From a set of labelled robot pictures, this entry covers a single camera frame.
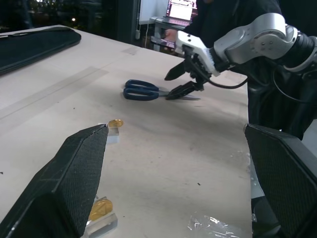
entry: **scissors blade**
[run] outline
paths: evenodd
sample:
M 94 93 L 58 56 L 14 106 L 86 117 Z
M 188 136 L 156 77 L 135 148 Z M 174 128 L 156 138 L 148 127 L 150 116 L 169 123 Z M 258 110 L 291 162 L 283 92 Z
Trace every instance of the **scissors blade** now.
M 158 93 L 159 93 L 159 97 L 166 97 L 169 94 L 169 92 L 166 92 L 166 91 L 159 91 Z M 190 94 L 188 94 L 188 95 L 186 95 L 184 97 L 181 97 L 179 99 L 188 100 L 188 101 L 200 100 L 199 97 L 196 97 L 196 96 L 193 96 L 193 95 L 190 95 Z

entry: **plastic wrap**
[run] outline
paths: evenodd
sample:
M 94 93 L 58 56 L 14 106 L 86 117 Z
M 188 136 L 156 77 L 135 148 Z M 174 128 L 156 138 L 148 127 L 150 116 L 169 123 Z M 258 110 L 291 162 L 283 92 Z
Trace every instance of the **plastic wrap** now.
M 216 218 L 194 214 L 191 216 L 188 238 L 247 238 L 241 229 Z

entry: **coin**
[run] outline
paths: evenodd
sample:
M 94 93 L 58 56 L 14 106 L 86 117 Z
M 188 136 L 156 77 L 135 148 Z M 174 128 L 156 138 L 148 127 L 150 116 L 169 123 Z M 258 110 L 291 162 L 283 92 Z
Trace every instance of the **coin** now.
M 123 120 L 114 119 L 108 122 L 109 127 L 121 127 L 123 126 Z
M 103 200 L 97 201 L 91 209 L 89 220 L 95 221 L 107 215 L 108 213 L 112 212 L 112 209 L 113 209 L 113 205 L 110 200 L 103 199 Z

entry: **black cable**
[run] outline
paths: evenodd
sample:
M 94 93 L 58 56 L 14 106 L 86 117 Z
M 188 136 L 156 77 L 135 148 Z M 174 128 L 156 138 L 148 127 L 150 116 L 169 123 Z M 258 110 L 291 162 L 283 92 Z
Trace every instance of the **black cable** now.
M 282 89 L 277 85 L 276 81 L 275 81 L 275 72 L 276 72 L 276 68 L 273 70 L 272 72 L 272 80 L 273 80 L 273 83 L 274 85 L 276 86 L 276 88 L 278 89 L 278 91 L 283 94 L 285 97 L 287 97 L 288 99 L 292 100 L 292 101 L 295 101 L 297 103 L 302 103 L 302 104 L 312 104 L 313 106 L 317 106 L 317 103 L 313 103 L 313 102 L 308 102 L 308 101 L 302 101 L 302 100 L 299 100 L 299 99 L 296 99 L 296 98 L 293 98 L 289 95 L 287 95 L 285 92 L 282 91 Z
M 201 77 L 204 78 L 205 81 L 207 81 L 208 83 L 212 84 L 213 86 L 216 86 L 218 88 L 224 88 L 224 89 L 236 89 L 236 88 L 240 88 L 242 87 L 243 85 L 245 85 L 247 82 L 248 82 L 248 79 L 244 80 L 242 83 L 238 84 L 238 85 L 235 85 L 235 86 L 226 86 L 226 85 L 222 85 L 222 84 L 218 84 L 218 83 L 215 83 L 213 81 L 211 81 L 205 74 L 204 72 L 201 71 L 201 69 L 192 62 L 191 58 L 188 59 L 188 61 L 190 62 L 190 64 L 192 65 L 192 67 L 194 67 L 195 71 L 199 73 L 199 75 Z

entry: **tape strip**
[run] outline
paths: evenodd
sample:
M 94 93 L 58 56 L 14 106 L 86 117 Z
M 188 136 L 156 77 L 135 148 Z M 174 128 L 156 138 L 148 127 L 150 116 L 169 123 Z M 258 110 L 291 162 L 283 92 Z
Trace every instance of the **tape strip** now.
M 36 94 L 3 108 L 0 110 L 0 136 L 86 87 L 107 73 L 105 70 L 89 67 Z
M 127 53 L 129 55 L 135 55 L 139 51 L 139 49 L 140 49 L 139 47 L 132 46 L 132 47 L 129 47 L 121 52 Z

